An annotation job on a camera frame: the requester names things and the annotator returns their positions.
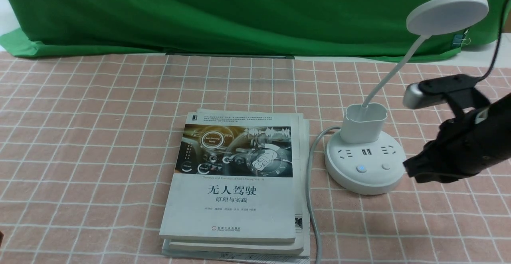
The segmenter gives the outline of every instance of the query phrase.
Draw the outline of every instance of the button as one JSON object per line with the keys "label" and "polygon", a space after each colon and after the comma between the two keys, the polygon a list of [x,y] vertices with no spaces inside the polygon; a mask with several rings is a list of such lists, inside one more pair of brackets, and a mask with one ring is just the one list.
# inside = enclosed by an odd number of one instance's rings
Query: button
{"label": "button", "polygon": [[357,166],[357,171],[360,173],[365,173],[367,170],[365,170],[365,166],[359,165]]}

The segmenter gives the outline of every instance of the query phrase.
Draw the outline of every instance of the book title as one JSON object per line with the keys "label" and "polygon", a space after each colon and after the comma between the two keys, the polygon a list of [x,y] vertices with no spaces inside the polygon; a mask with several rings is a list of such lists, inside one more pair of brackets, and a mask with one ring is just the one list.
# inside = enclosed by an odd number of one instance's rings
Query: book title
{"label": "book title", "polygon": [[249,196],[257,195],[256,192],[257,189],[255,186],[235,185],[234,187],[229,187],[224,185],[224,187],[220,187],[219,185],[210,185],[208,194],[223,195],[221,197],[216,197],[216,202],[247,203]]}

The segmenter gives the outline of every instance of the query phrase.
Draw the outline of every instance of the stack of books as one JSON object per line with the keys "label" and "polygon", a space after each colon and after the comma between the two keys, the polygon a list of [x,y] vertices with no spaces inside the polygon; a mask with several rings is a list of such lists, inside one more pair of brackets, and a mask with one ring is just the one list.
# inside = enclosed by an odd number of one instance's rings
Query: stack of books
{"label": "stack of books", "polygon": [[309,263],[308,156],[301,113],[190,113],[159,233],[162,253]]}

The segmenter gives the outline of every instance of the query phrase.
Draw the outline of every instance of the white wall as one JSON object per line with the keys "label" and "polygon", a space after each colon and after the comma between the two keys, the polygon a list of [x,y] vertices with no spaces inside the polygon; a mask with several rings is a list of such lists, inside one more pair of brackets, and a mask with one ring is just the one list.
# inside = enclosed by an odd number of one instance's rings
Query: white wall
{"label": "white wall", "polygon": [[12,11],[11,4],[8,0],[0,0],[0,35],[13,31],[20,27],[18,19]]}

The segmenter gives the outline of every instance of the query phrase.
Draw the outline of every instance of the lamp head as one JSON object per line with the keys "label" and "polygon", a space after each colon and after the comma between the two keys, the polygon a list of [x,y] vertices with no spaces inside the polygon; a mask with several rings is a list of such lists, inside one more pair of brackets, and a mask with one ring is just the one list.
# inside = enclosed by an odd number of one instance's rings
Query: lamp head
{"label": "lamp head", "polygon": [[430,0],[408,15],[406,28],[424,36],[453,33],[480,22],[488,11],[487,0]]}

